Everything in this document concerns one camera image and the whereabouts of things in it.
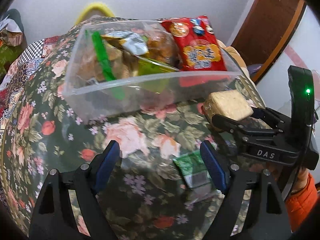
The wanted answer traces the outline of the person's right hand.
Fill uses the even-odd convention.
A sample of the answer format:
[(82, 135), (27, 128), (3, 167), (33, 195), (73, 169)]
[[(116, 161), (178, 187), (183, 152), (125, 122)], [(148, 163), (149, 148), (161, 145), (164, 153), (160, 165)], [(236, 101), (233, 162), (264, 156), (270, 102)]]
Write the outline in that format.
[(266, 163), (266, 168), (274, 176), (281, 192), (298, 192), (307, 185), (309, 171), (306, 167)]

